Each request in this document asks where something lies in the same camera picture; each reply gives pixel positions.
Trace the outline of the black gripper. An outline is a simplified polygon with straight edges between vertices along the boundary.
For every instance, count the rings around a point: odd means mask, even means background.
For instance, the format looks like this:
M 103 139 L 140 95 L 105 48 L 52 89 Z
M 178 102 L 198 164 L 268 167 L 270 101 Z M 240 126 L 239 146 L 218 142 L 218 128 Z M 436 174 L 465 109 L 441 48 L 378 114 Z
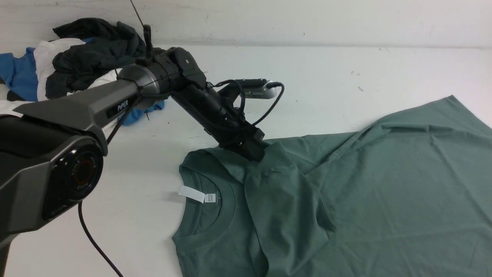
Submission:
M 264 133 L 248 123 L 239 110 L 214 89 L 188 85 L 171 93 L 171 97 L 216 140 L 220 148 L 255 162 L 265 156 Z

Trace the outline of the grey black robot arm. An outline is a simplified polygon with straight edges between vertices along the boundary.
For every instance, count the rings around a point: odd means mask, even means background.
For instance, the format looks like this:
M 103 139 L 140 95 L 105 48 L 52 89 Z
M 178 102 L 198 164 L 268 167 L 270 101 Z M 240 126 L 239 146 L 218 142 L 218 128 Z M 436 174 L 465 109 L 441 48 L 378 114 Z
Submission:
M 69 96 L 31 102 L 1 115 L 1 273 L 10 244 L 24 232 L 36 231 L 75 205 L 97 185 L 109 138 L 103 127 L 133 108 L 148 108 L 168 97 L 209 133 L 223 149 L 260 161 L 264 133 L 248 123 L 244 103 L 276 83 L 265 79 L 226 80 L 218 92 L 193 56 L 173 47 L 137 60 L 116 81 Z

